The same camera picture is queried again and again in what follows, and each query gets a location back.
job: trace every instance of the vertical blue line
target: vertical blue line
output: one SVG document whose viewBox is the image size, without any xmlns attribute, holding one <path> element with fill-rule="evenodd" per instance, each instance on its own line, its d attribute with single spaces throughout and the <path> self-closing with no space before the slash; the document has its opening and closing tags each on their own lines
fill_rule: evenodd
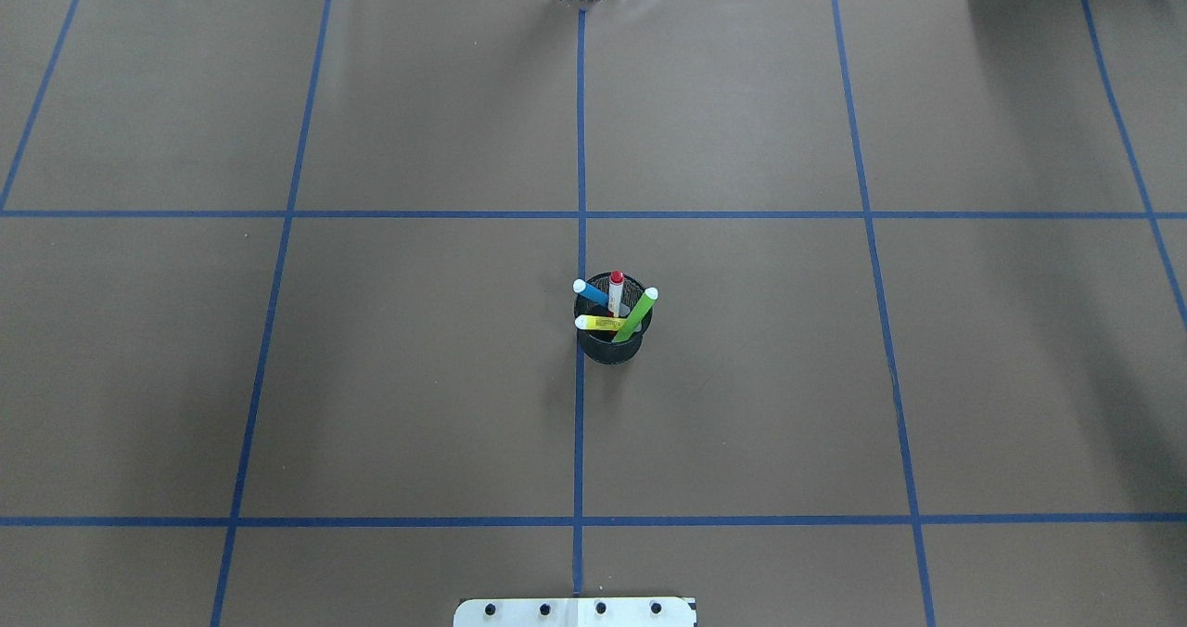
<svg viewBox="0 0 1187 627">
<path fill-rule="evenodd" d="M 1134 172 L 1134 182 L 1137 184 L 1137 192 L 1142 197 L 1142 205 L 1145 208 L 1145 216 L 1150 222 L 1150 230 L 1154 233 L 1154 243 L 1157 243 L 1159 256 L 1162 258 L 1162 268 L 1170 281 L 1170 293 L 1175 298 L 1175 305 L 1179 306 L 1179 318 L 1182 319 L 1183 328 L 1187 328 L 1187 304 L 1183 303 L 1182 289 L 1179 287 L 1179 277 L 1175 277 L 1175 268 L 1170 264 L 1170 254 L 1167 252 L 1167 245 L 1162 240 L 1162 229 L 1159 227 L 1159 218 L 1154 214 L 1154 203 L 1151 203 L 1150 192 L 1145 188 L 1145 179 L 1142 178 L 1142 170 L 1137 165 L 1137 156 L 1134 154 L 1134 144 L 1129 138 L 1129 129 L 1125 128 L 1125 120 L 1121 116 L 1121 107 L 1117 106 L 1117 97 L 1112 91 L 1109 69 L 1105 68 L 1105 56 L 1100 51 L 1100 39 L 1097 36 L 1097 24 L 1092 18 L 1092 6 L 1088 5 L 1088 0 L 1080 0 L 1080 6 L 1084 6 L 1084 21 L 1088 27 L 1088 38 L 1092 39 L 1092 51 L 1097 56 L 1097 69 L 1100 70 L 1100 82 L 1105 87 L 1105 97 L 1109 99 L 1109 107 L 1112 109 L 1113 120 L 1117 122 L 1121 142 L 1125 146 L 1125 157 L 1129 158 L 1129 167 Z"/>
<path fill-rule="evenodd" d="M 50 87 L 50 78 L 53 77 L 53 69 L 58 65 L 58 57 L 62 56 L 62 46 L 66 43 L 66 33 L 74 23 L 74 14 L 78 10 L 78 0 L 70 0 L 70 8 L 66 10 L 66 19 L 58 31 L 58 40 L 53 44 L 53 53 L 50 53 L 50 62 L 45 66 L 42 76 L 42 84 L 37 88 L 33 97 L 33 107 L 28 110 L 28 119 L 25 120 L 25 131 L 20 134 L 20 142 L 17 144 L 17 152 L 13 153 L 12 165 L 8 166 L 8 177 L 4 180 L 4 190 L 0 190 L 0 210 L 8 203 L 8 195 L 12 192 L 12 184 L 17 180 L 17 171 L 20 170 L 20 160 L 25 157 L 25 146 L 28 146 L 28 138 L 33 134 L 33 124 L 37 122 L 37 114 L 42 110 L 42 100 L 45 100 L 45 90 Z"/>
<path fill-rule="evenodd" d="M 910 508 L 912 533 L 915 539 L 915 563 L 919 566 L 919 585 L 923 594 L 923 618 L 928 627 L 935 627 L 935 609 L 932 603 L 932 581 L 927 571 L 927 550 L 923 546 L 923 526 L 919 518 L 919 499 L 915 493 L 915 470 L 910 461 L 910 442 L 907 438 L 907 417 L 902 408 L 902 387 L 899 384 L 899 365 L 894 353 L 894 335 L 890 334 L 890 315 L 887 312 L 886 289 L 882 284 L 882 262 L 874 233 L 874 213 L 870 192 L 865 184 L 865 159 L 862 139 L 857 131 L 857 108 L 853 106 L 853 89 L 849 76 L 849 57 L 845 53 L 845 34 L 840 23 L 840 5 L 832 0 L 832 21 L 837 32 L 837 53 L 840 58 L 840 78 L 845 89 L 845 108 L 849 112 L 849 135 L 853 145 L 853 163 L 857 167 L 857 186 L 862 195 L 862 213 L 865 218 L 865 242 L 870 251 L 870 267 L 874 272 L 874 291 L 877 293 L 878 318 L 882 322 L 882 346 L 886 349 L 887 367 L 890 370 L 890 390 L 899 425 L 899 452 L 902 456 L 902 474 L 907 483 L 907 506 Z"/>
<path fill-rule="evenodd" d="M 585 277 L 585 10 L 577 13 L 577 277 Z M 585 355 L 573 368 L 573 596 L 584 585 L 582 518 L 585 514 Z"/>
<path fill-rule="evenodd" d="M 218 565 L 218 583 L 215 587 L 214 608 L 210 612 L 210 627 L 218 627 L 218 623 L 222 621 L 222 607 L 227 596 L 227 581 L 230 577 L 230 560 L 235 551 L 235 533 L 239 528 L 239 514 L 243 505 L 243 486 L 247 482 L 247 468 L 252 458 L 255 419 L 260 411 L 260 395 L 264 392 L 264 374 L 268 363 L 268 349 L 271 349 L 272 344 L 272 327 L 277 318 L 277 302 L 280 299 L 280 284 L 284 280 L 285 259 L 288 255 L 288 236 L 292 233 L 293 211 L 297 207 L 297 191 L 300 186 L 300 171 L 305 159 L 305 141 L 309 138 L 309 125 L 313 119 L 313 99 L 317 95 L 318 74 L 322 71 L 322 52 L 325 49 L 325 31 L 330 24 L 330 5 L 332 1 L 325 0 L 322 5 L 322 25 L 317 32 L 313 69 L 310 70 L 309 91 L 305 94 L 305 113 L 301 115 L 300 135 L 297 140 L 297 157 L 293 162 L 293 176 L 288 186 L 285 224 L 280 230 L 280 247 L 277 251 L 277 265 L 272 272 L 272 292 L 268 296 L 268 311 L 264 318 L 264 334 L 260 340 L 260 356 L 255 363 L 255 380 L 252 384 L 252 399 L 247 411 L 247 424 L 243 428 L 243 445 L 239 455 L 239 470 L 235 474 L 235 490 L 230 504 L 230 525 L 227 526 L 222 563 Z"/>
</svg>

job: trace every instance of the yellow marker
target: yellow marker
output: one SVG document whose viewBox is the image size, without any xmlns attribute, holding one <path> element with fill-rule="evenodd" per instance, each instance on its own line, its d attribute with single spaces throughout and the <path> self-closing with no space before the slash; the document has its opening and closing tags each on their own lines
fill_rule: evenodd
<svg viewBox="0 0 1187 627">
<path fill-rule="evenodd" d="M 622 330 L 622 327 L 627 323 L 624 318 L 612 318 L 612 317 L 596 317 L 591 315 L 580 315 L 573 319 L 573 325 L 577 330 L 603 330 L 608 332 L 617 332 Z"/>
</svg>

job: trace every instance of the horizontal blue line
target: horizontal blue line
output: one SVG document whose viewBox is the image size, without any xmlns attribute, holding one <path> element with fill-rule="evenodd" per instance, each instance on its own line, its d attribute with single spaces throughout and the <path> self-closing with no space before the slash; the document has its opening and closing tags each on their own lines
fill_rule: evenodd
<svg viewBox="0 0 1187 627">
<path fill-rule="evenodd" d="M 425 518 L 177 518 L 177 517 L 0 517 L 0 527 L 755 527 L 913 525 L 910 515 L 569 515 L 425 517 Z M 921 525 L 1013 525 L 1074 522 L 1187 522 L 1183 512 L 1103 513 L 954 513 L 921 514 Z"/>
<path fill-rule="evenodd" d="M 226 527 L 229 518 L 5 515 L 0 527 Z"/>
<path fill-rule="evenodd" d="M 1035 522 L 1187 522 L 1187 513 L 979 513 L 920 515 L 923 525 L 1015 525 Z"/>
<path fill-rule="evenodd" d="M 876 220 L 1148 220 L 1145 213 L 1010 213 L 880 210 Z M 0 210 L 12 218 L 284 218 L 285 210 Z M 294 218 L 462 218 L 462 220 L 859 220 L 861 211 L 804 210 L 296 210 Z M 1187 213 L 1155 213 L 1159 220 L 1187 220 Z"/>
<path fill-rule="evenodd" d="M 755 527 L 788 525 L 910 525 L 908 515 L 605 515 L 586 527 Z"/>
</svg>

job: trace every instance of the black mesh cup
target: black mesh cup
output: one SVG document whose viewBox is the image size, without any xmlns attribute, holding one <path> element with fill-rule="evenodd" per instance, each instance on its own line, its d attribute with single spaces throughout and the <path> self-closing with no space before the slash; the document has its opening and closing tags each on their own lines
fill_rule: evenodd
<svg viewBox="0 0 1187 627">
<path fill-rule="evenodd" d="M 639 304 L 639 299 L 643 297 L 646 289 L 633 277 L 624 277 L 626 280 L 622 283 L 622 302 L 634 309 Z M 585 284 L 605 293 L 610 290 L 610 273 L 603 272 L 602 274 L 590 277 L 585 280 Z M 577 343 L 582 346 L 582 350 L 585 352 L 586 356 L 592 357 L 592 360 L 602 365 L 624 363 L 634 357 L 639 353 L 639 348 L 643 346 L 643 335 L 647 334 L 647 327 L 652 324 L 652 312 L 654 311 L 647 311 L 647 315 L 645 315 L 642 322 L 639 324 L 639 332 L 631 334 L 630 338 L 626 342 L 611 342 L 615 334 L 610 331 L 578 330 Z M 580 315 L 609 316 L 610 310 L 577 296 L 577 300 L 573 303 L 573 318 Z"/>
</svg>

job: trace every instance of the green marker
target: green marker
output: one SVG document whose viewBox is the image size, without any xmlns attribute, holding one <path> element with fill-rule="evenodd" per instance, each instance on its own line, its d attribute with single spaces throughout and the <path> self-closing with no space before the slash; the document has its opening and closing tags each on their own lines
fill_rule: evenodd
<svg viewBox="0 0 1187 627">
<path fill-rule="evenodd" d="M 660 292 L 652 287 L 643 291 L 643 297 L 635 303 L 635 309 L 630 310 L 630 316 L 627 317 L 626 323 L 620 328 L 618 334 L 614 336 L 611 342 L 626 342 L 630 338 L 630 334 L 635 331 L 635 327 L 643 323 L 643 317 L 647 312 L 652 311 L 652 305 L 660 297 Z"/>
</svg>

